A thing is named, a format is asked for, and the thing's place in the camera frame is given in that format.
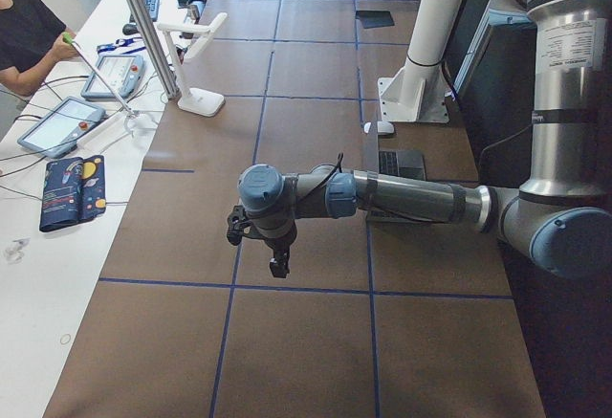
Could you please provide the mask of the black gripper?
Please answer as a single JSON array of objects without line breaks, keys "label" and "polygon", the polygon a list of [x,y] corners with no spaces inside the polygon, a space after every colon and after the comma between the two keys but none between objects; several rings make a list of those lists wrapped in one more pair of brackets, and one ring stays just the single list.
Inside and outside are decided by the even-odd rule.
[{"label": "black gripper", "polygon": [[264,243],[273,251],[269,268],[274,278],[286,278],[290,273],[290,248],[297,238],[297,231],[288,231],[276,238],[265,238]]}]

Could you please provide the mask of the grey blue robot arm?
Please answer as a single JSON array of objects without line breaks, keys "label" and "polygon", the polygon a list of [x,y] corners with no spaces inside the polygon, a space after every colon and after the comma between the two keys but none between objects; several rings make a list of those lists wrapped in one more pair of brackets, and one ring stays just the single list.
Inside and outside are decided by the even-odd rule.
[{"label": "grey blue robot arm", "polygon": [[526,17],[537,29],[532,157],[517,189],[466,188],[319,165],[283,174],[254,165],[238,181],[241,202],[228,241],[263,241],[274,276],[289,272],[295,223],[379,209],[420,222],[472,222],[537,267],[583,277],[611,264],[611,215],[596,180],[597,125],[611,39],[611,0],[490,0],[495,13]]}]

